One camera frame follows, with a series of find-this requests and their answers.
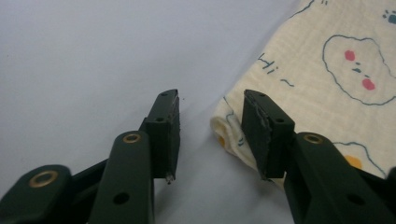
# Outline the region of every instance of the red dot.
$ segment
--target red dot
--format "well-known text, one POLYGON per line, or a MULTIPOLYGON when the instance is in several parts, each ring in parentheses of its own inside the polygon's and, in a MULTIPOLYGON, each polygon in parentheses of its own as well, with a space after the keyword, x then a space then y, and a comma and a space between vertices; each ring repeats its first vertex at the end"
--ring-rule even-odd
POLYGON ((345 52, 345 55, 348 61, 352 61, 352 62, 355 61, 355 52, 353 52, 352 50, 347 50, 345 52))
POLYGON ((366 88, 367 91, 372 91, 375 89, 375 84, 372 82, 369 78, 365 78, 361 84, 363 85, 364 88, 366 88))

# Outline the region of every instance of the white background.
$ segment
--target white background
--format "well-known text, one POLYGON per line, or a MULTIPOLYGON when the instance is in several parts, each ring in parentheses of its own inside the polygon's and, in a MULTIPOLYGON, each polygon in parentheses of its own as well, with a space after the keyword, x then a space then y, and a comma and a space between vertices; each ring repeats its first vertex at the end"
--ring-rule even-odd
POLYGON ((0 197, 45 164, 82 171, 178 89, 177 180, 155 181, 156 223, 293 223, 284 192, 209 127, 297 0, 1 1, 0 197))

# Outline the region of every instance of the cartoon face print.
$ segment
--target cartoon face print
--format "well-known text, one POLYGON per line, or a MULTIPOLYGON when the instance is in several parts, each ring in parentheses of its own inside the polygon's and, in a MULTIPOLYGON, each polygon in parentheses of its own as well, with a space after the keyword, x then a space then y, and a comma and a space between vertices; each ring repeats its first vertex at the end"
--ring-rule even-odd
POLYGON ((365 105, 384 105, 396 98, 396 78, 371 38, 329 38, 323 62, 341 91, 365 105))
POLYGON ((372 158, 371 151, 365 145, 357 142, 341 143, 334 145, 344 155, 350 165, 367 171, 373 175, 385 177, 384 170, 377 165, 375 158, 372 158))
POLYGON ((396 24, 396 10, 393 11, 385 10, 385 13, 384 15, 382 15, 382 17, 385 20, 388 20, 389 23, 396 24))

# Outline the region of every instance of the cloth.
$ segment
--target cloth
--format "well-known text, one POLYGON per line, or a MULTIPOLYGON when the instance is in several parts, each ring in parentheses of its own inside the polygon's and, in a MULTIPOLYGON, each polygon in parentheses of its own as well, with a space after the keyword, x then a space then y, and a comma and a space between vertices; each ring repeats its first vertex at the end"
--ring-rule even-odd
POLYGON ((210 125, 225 150, 257 169, 240 122, 244 90, 260 91, 295 132, 322 134, 351 165, 386 177, 396 165, 395 75, 396 1, 304 0, 210 125))

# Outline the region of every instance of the blue paw print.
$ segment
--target blue paw print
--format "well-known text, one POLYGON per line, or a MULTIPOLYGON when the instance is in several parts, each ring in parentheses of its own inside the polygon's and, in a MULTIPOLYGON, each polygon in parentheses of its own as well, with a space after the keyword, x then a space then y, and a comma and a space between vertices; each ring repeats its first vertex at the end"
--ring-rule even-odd
POLYGON ((384 19, 388 19, 389 23, 396 24, 396 11, 389 12, 389 11, 385 10, 385 14, 382 15, 382 17, 384 19))

